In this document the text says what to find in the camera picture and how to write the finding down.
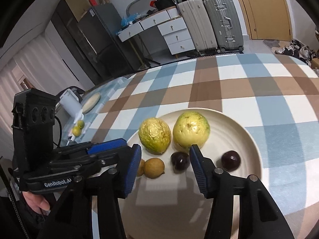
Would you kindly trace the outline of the left hand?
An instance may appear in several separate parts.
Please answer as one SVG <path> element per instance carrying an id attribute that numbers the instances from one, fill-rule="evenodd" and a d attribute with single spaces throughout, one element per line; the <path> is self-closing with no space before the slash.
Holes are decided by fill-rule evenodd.
<path id="1" fill-rule="evenodd" d="M 22 192 L 28 206 L 37 214 L 44 214 L 50 210 L 48 201 L 42 195 L 35 195 L 31 192 Z"/>

